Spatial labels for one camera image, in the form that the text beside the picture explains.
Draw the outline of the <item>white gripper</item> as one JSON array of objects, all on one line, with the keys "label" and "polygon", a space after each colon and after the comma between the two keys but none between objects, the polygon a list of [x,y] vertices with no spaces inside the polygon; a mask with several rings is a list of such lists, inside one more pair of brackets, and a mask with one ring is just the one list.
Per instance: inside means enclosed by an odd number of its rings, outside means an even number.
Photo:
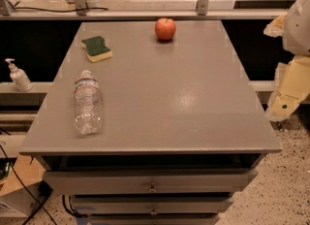
[{"label": "white gripper", "polygon": [[288,64],[278,64],[265,111],[270,121],[283,121],[310,95],[310,0],[296,0],[263,33],[282,37],[284,50],[296,55]]}]

